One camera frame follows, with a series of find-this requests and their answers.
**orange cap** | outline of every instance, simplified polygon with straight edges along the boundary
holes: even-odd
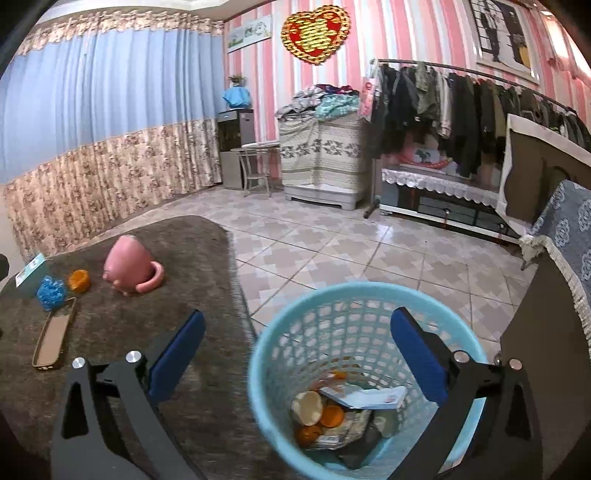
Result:
[[[308,448],[318,439],[321,434],[322,430],[320,430],[318,425],[312,425],[311,427],[300,427],[295,431],[295,439],[300,447]]]
[[[90,288],[90,276],[86,270],[76,270],[68,278],[68,287],[75,293],[84,293]]]
[[[338,427],[345,419],[345,411],[338,405],[327,405],[322,410],[320,424],[328,429]]]

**blue gripper pad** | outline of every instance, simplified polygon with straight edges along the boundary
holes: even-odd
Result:
[[[404,307],[392,312],[390,332],[425,398],[441,406],[447,400],[448,385],[448,372],[440,360],[450,354],[445,344],[434,333],[423,331]]]
[[[169,400],[205,335],[205,317],[195,310],[150,369],[148,394],[155,403]]]

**small box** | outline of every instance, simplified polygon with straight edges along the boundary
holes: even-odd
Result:
[[[39,254],[16,276],[17,292],[24,298],[34,297],[45,275],[49,275],[49,267],[43,254]]]

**gold heart ornament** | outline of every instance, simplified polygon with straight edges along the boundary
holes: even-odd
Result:
[[[290,15],[283,23],[281,41],[300,60],[319,65],[343,44],[350,28],[346,10],[325,5]]]

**plastic mesh basket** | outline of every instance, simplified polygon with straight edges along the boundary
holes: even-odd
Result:
[[[386,479],[427,427],[437,404],[418,387],[390,334],[390,317],[406,307],[424,330],[437,333],[452,350],[477,362],[486,356],[464,321],[437,300],[409,288],[347,283],[315,291],[284,309],[263,332],[249,367],[248,393],[258,425],[294,469],[317,480]],[[290,405],[323,374],[339,370],[349,381],[380,388],[404,385],[408,394],[397,411],[398,427],[372,452],[367,465],[348,470],[330,452],[306,452],[295,442]],[[466,451],[484,400],[475,400],[447,458],[449,468]]]

